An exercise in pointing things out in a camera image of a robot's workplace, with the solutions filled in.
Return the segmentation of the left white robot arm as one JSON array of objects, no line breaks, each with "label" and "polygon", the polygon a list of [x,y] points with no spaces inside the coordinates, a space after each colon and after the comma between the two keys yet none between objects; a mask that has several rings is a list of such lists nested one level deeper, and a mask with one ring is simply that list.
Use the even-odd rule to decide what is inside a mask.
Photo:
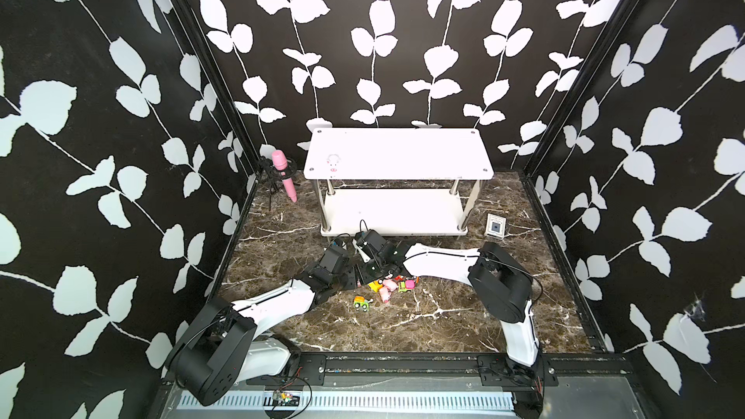
[{"label": "left white robot arm", "polygon": [[168,354],[165,368],[180,388],[208,407],[233,385],[259,376],[276,376],[290,359],[284,343],[252,343],[273,327],[326,303],[353,282],[350,253],[334,240],[319,260],[287,283],[246,300],[211,299],[198,312]]}]

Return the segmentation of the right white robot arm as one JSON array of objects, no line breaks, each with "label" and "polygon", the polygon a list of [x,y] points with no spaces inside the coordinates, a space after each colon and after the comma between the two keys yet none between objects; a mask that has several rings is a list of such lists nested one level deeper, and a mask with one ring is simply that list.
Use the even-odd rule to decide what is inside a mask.
[{"label": "right white robot arm", "polygon": [[525,368],[535,366],[541,344],[534,324],[534,277],[496,244],[447,249],[359,238],[354,247],[364,262],[366,280],[436,277],[471,287],[487,312],[500,320],[508,359]]}]

